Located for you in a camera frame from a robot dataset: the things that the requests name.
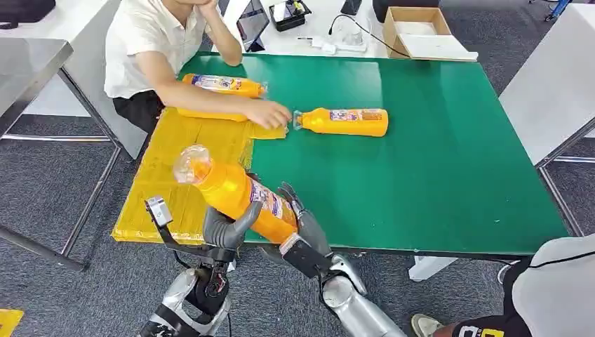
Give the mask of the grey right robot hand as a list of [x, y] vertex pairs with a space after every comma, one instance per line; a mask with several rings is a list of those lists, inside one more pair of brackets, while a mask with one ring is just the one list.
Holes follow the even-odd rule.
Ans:
[[301, 238], [323, 256], [329, 256], [332, 250], [329, 247], [325, 232], [314, 214], [302, 203], [293, 187], [286, 182], [282, 182], [278, 192], [291, 205], [297, 219], [298, 233]]

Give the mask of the person's left hand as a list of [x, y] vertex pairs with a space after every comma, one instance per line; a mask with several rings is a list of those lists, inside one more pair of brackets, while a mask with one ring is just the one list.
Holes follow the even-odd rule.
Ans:
[[176, 0], [179, 4], [198, 6], [201, 10], [212, 9], [218, 5], [218, 0]]

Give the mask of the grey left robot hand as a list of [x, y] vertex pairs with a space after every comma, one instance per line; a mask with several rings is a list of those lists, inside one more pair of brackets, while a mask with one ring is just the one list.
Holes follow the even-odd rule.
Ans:
[[234, 220], [212, 206], [203, 220], [205, 243], [228, 250], [237, 250], [244, 242], [246, 232], [255, 224], [262, 209], [261, 201], [250, 203], [246, 211]]

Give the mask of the person's right hand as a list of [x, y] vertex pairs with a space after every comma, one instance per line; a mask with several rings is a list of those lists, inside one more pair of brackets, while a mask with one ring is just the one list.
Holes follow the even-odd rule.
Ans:
[[268, 100], [249, 99], [242, 105], [240, 112], [266, 129], [287, 126], [292, 120], [292, 113], [286, 107]]

